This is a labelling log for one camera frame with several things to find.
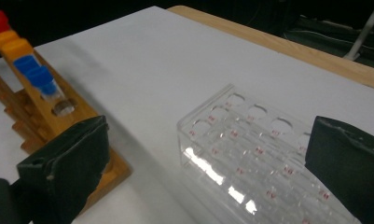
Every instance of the rack hole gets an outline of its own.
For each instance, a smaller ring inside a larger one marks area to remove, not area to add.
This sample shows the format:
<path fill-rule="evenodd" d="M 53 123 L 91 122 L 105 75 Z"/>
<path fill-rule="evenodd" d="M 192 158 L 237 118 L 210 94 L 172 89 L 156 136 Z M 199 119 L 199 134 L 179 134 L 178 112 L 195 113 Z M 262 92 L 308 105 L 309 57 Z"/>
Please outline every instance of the rack hole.
<path fill-rule="evenodd" d="M 272 134 L 279 135 L 292 131 L 292 124 L 286 119 L 278 118 L 271 123 Z"/>
<path fill-rule="evenodd" d="M 231 94 L 226 102 L 227 106 L 237 106 L 242 105 L 244 103 L 245 99 L 239 94 L 233 93 Z"/>
<path fill-rule="evenodd" d="M 247 118 L 253 119 L 263 119 L 268 114 L 268 111 L 260 105 L 254 105 L 248 109 Z"/>
<path fill-rule="evenodd" d="M 192 125 L 192 130 L 189 132 L 191 135 L 203 135 L 207 131 L 209 131 L 211 125 L 203 120 L 197 120 L 193 125 Z"/>

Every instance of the red marking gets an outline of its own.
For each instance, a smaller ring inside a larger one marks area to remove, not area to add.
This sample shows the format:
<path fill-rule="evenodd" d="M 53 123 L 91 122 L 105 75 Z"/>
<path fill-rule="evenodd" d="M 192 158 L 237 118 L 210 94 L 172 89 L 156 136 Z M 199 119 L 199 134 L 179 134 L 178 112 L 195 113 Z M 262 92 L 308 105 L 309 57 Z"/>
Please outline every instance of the red marking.
<path fill-rule="evenodd" d="M 292 169 L 292 168 L 290 168 L 290 167 L 288 167 L 288 166 L 285 166 L 285 167 L 284 167 L 284 170 L 285 170 L 289 175 L 291 175 L 291 174 L 294 173 L 294 169 Z"/>
<path fill-rule="evenodd" d="M 215 120 L 215 117 L 213 117 L 213 116 L 210 115 L 210 116 L 209 116 L 209 120 L 210 120 L 210 121 L 214 121 L 214 120 Z"/>
<path fill-rule="evenodd" d="M 230 132 L 230 134 L 232 134 L 233 137 L 237 137 L 237 135 L 238 135 L 237 131 L 234 131 L 234 130 L 232 130 Z"/>
<path fill-rule="evenodd" d="M 299 147 L 299 151 L 306 152 L 307 148 L 305 148 L 305 147 Z"/>
<path fill-rule="evenodd" d="M 325 199 L 325 200 L 328 200 L 328 198 L 329 198 L 329 193 L 327 193 L 327 192 L 325 192 L 325 191 L 323 191 L 323 190 L 320 190 L 320 192 L 318 192 L 320 195 L 322 195 L 323 196 L 323 198 Z"/>
<path fill-rule="evenodd" d="M 271 197 L 272 199 L 276 197 L 276 194 L 271 192 L 270 190 L 266 191 L 266 195 L 268 195 L 269 197 Z"/>
<path fill-rule="evenodd" d="M 237 173 L 239 173 L 239 174 L 241 174 L 241 175 L 244 174 L 244 169 L 238 167 L 238 168 L 237 168 Z"/>
<path fill-rule="evenodd" d="M 256 148 L 256 152 L 257 152 L 258 154 L 262 154 L 262 153 L 263 153 L 263 150 L 262 150 L 262 148 L 257 147 L 257 148 Z"/>
<path fill-rule="evenodd" d="M 279 131 L 276 131 L 276 130 L 271 131 L 271 135 L 273 136 L 278 136 L 279 134 L 280 134 Z"/>

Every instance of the cable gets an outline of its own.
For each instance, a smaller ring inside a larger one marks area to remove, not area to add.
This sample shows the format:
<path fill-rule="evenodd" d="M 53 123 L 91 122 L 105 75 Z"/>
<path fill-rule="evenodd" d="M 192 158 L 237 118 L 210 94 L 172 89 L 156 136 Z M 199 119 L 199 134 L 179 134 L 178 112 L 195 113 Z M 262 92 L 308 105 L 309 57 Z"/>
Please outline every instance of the cable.
<path fill-rule="evenodd" d="M 334 37 L 331 37 L 331 36 L 328 36 L 328 35 L 323 35 L 323 34 L 320 34 L 320 33 L 317 33 L 317 32 L 313 32 L 313 31 L 307 31 L 307 30 L 292 31 L 292 30 L 287 30 L 287 32 L 290 32 L 290 33 L 307 33 L 307 34 L 320 35 L 320 36 L 325 37 L 327 39 L 331 39 L 331 40 L 335 40 L 335 41 L 339 41 L 339 42 L 343 42 L 343 43 L 348 43 L 348 44 L 353 44 L 352 41 L 337 39 L 337 38 L 334 38 Z M 362 47 L 364 47 L 366 49 L 374 49 L 373 47 L 366 46 L 366 45 L 362 45 Z"/>
<path fill-rule="evenodd" d="M 258 7 L 256 8 L 256 13 L 254 13 L 254 16 L 245 24 L 246 26 L 250 25 L 250 23 L 256 18 L 261 7 L 262 7 L 262 3 L 259 1 Z"/>

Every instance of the dark background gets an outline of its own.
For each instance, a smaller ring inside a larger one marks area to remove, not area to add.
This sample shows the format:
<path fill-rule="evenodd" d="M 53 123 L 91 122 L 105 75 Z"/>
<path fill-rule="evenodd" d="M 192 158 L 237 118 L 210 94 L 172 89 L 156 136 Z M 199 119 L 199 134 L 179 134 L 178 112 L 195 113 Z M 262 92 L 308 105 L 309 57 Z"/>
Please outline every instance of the dark background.
<path fill-rule="evenodd" d="M 374 8 L 374 0 L 0 0 L 0 9 L 6 12 L 12 28 L 34 47 L 147 7 L 178 5 L 284 37 L 284 31 L 297 24 L 301 14 L 360 29 Z"/>

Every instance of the test tube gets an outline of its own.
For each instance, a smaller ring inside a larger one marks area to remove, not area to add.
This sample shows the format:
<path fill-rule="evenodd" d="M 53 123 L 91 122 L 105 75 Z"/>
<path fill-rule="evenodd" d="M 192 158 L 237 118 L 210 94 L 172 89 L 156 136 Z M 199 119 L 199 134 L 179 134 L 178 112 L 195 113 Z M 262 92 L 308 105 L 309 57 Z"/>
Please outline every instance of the test tube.
<path fill-rule="evenodd" d="M 25 76 L 41 92 L 42 98 L 50 103 L 56 116 L 64 117 L 75 110 L 45 65 L 31 69 Z"/>

